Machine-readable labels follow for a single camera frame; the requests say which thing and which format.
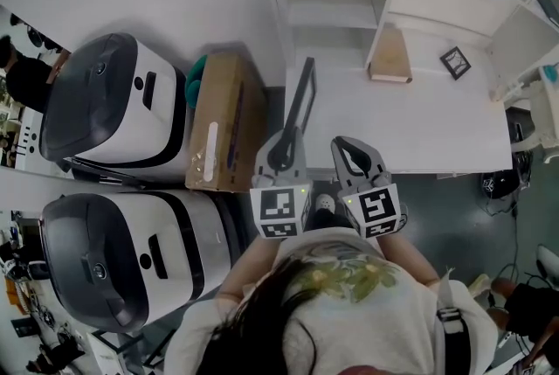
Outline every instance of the white shelf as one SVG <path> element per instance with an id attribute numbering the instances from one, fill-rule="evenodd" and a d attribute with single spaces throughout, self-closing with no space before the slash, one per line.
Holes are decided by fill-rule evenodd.
<path id="1" fill-rule="evenodd" d="M 371 0 L 287 0 L 290 25 L 377 27 Z"/>
<path id="2" fill-rule="evenodd" d="M 511 168 L 505 108 L 489 99 L 493 68 L 485 51 L 404 31 L 414 80 L 371 81 L 365 71 L 317 66 L 317 95 L 305 133 L 309 169 L 334 168 L 330 142 L 348 135 L 377 148 L 388 169 L 474 173 Z M 458 45 L 472 65 L 455 81 L 439 57 Z M 286 75 L 286 113 L 300 67 Z"/>
<path id="3" fill-rule="evenodd" d="M 293 28 L 297 63 L 313 57 L 321 66 L 363 69 L 374 30 L 337 27 Z"/>

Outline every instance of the dark hair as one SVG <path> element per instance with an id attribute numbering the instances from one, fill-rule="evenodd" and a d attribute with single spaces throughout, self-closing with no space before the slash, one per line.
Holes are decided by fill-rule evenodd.
<path id="1" fill-rule="evenodd" d="M 0 38 L 0 67 L 6 67 L 11 57 L 11 39 L 9 35 Z"/>
<path id="2" fill-rule="evenodd" d="M 264 279 L 248 301 L 229 321 L 217 327 L 205 349 L 197 375 L 220 372 L 252 375 L 287 375 L 283 354 L 283 336 L 291 314 L 303 303 L 315 298 L 317 291 L 300 291 L 286 300 L 292 280 L 309 265 L 301 260 L 287 259 Z M 316 363 L 316 346 L 307 328 L 314 349 L 309 373 Z"/>

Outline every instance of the wire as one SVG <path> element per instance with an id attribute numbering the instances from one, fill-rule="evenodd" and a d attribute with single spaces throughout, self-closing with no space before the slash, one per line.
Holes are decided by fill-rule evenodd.
<path id="1" fill-rule="evenodd" d="M 15 283 L 14 285 L 16 286 L 17 299 L 19 300 L 19 304 L 21 305 L 21 308 L 23 309 L 25 314 L 29 315 L 31 312 L 29 310 L 29 305 L 25 300 L 24 291 L 22 290 L 21 285 L 19 283 Z"/>
<path id="2" fill-rule="evenodd" d="M 398 230 L 402 229 L 405 225 L 408 224 L 408 218 L 409 218 L 408 215 L 410 213 L 410 210 L 408 209 L 408 205 L 406 205 L 405 203 L 400 203 L 400 209 L 405 210 L 405 213 L 402 213 Z"/>
<path id="3" fill-rule="evenodd" d="M 540 275 L 531 274 L 531 273 L 524 273 L 524 274 L 528 276 L 528 281 L 526 282 L 527 285 L 530 284 L 530 282 L 532 281 L 532 279 L 539 279 L 539 280 L 545 282 L 545 283 L 548 285 L 548 287 L 550 287 L 551 289 L 554 289 L 554 288 L 553 288 L 553 285 L 551 285 L 551 283 L 549 283 L 549 281 L 545 280 L 545 279 L 544 279 L 543 277 L 541 277 Z"/>
<path id="4" fill-rule="evenodd" d="M 517 334 L 514 334 L 514 337 L 516 339 L 516 343 L 518 344 L 519 349 L 522 352 L 522 355 L 526 357 L 530 353 L 530 350 L 528 349 L 528 346 L 524 342 L 524 339 L 519 339 L 519 336 Z"/>
<path id="5" fill-rule="evenodd" d="M 499 273 L 497 274 L 496 278 L 499 278 L 502 276 L 502 274 L 509 268 L 512 268 L 509 280 L 513 281 L 514 283 L 518 283 L 518 280 L 520 279 L 520 270 L 518 268 L 517 262 L 518 262 L 518 251 L 519 251 L 519 244 L 518 244 L 518 191 L 513 192 L 513 203 L 511 204 L 511 206 L 507 209 L 508 213 L 512 214 L 513 220 L 514 220 L 514 258 L 513 258 L 513 262 L 512 263 L 508 263 L 507 265 L 505 265 L 501 271 L 499 271 Z"/>
<path id="6" fill-rule="evenodd" d="M 518 205 L 518 202 L 514 199 L 514 194 L 515 193 L 516 193 L 516 191 L 511 193 L 513 202 L 511 203 L 511 205 L 507 209 L 503 209 L 503 210 L 496 211 L 496 212 L 490 212 L 489 211 L 489 202 L 491 201 L 491 199 L 489 199 L 489 198 L 487 199 L 486 205 L 484 207 L 482 207 L 478 203 L 476 203 L 476 205 L 478 206 L 479 209 L 481 209 L 483 212 L 485 212 L 490 217 L 496 217 L 497 215 L 501 215 L 502 213 L 510 213 Z"/>

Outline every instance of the black cable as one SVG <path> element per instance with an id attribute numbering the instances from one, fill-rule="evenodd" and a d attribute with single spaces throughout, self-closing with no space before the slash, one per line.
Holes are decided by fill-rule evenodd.
<path id="1" fill-rule="evenodd" d="M 496 212 L 490 212 L 490 211 L 489 211 L 489 202 L 490 202 L 491 200 L 492 200 L 492 199 L 488 198 L 487 201 L 486 201 L 486 205 L 485 205 L 484 207 L 481 207 L 481 205 L 479 205 L 478 203 L 476 203 L 476 205 L 478 206 L 478 208 L 481 209 L 483 212 L 485 212 L 485 213 L 486 213 L 488 216 L 490 216 L 491 218 L 492 218 L 492 217 L 496 217 L 497 215 L 501 215 L 502 213 L 510 213 L 510 212 L 512 212 L 512 211 L 516 208 L 516 206 L 517 206 L 517 204 L 518 204 L 518 203 L 514 200 L 514 201 L 511 203 L 511 205 L 510 205 L 507 209 L 503 209 L 503 210 L 496 211 Z"/>
<path id="2" fill-rule="evenodd" d="M 487 300 L 489 301 L 489 308 L 497 308 L 497 302 L 495 301 L 495 296 L 493 295 L 493 293 L 491 292 L 491 290 L 489 290 L 489 295 L 487 296 Z"/>
<path id="3" fill-rule="evenodd" d="M 530 284 L 530 282 L 532 281 L 532 279 L 539 279 L 539 280 L 545 282 L 546 285 L 548 285 L 549 288 L 554 289 L 554 288 L 553 288 L 553 285 L 551 285 L 551 283 L 549 283 L 549 281 L 545 280 L 545 279 L 544 279 L 543 277 L 541 277 L 540 275 L 531 274 L 531 273 L 526 273 L 526 272 L 525 272 L 524 274 L 528 276 L 528 281 L 526 282 L 527 285 Z"/>
<path id="4" fill-rule="evenodd" d="M 518 348 L 521 350 L 522 355 L 524 355 L 525 357 L 529 355 L 530 351 L 528 350 L 526 343 L 524 341 L 521 341 L 517 334 L 514 334 L 514 338 L 516 339 L 516 343 L 518 344 Z"/>
<path id="5" fill-rule="evenodd" d="M 519 244 L 518 244 L 518 192 L 515 191 L 513 193 L 513 203 L 511 204 L 511 207 L 509 208 L 510 213 L 512 214 L 513 220 L 514 220 L 514 258 L 513 258 L 513 262 L 512 263 L 508 263 L 507 265 L 505 265 L 501 271 L 499 271 L 499 273 L 497 274 L 497 277 L 495 278 L 499 278 L 509 267 L 512 267 L 512 271 L 511 271 L 511 275 L 509 277 L 510 281 L 513 281 L 514 283 L 518 283 L 518 280 L 520 278 L 520 270 L 518 268 L 517 265 L 517 261 L 518 261 L 518 251 L 519 251 Z"/>
<path id="6" fill-rule="evenodd" d="M 408 215 L 402 213 L 402 217 L 400 218 L 400 226 L 399 226 L 400 229 L 402 229 L 402 227 L 404 227 L 407 224 L 408 224 Z"/>

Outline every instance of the green object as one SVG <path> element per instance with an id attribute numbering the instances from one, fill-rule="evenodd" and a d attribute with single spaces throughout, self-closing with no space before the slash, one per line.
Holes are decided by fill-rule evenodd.
<path id="1" fill-rule="evenodd" d="M 208 55 L 204 55 L 199 59 L 190 69 L 188 77 L 186 78 L 184 96 L 191 108 L 195 108 L 198 102 L 198 95 L 200 94 L 200 86 L 202 86 L 202 76 L 204 75 L 207 59 Z"/>
<path id="2" fill-rule="evenodd" d="M 549 81 L 555 83 L 557 81 L 557 70 L 555 66 L 544 66 L 543 72 Z"/>

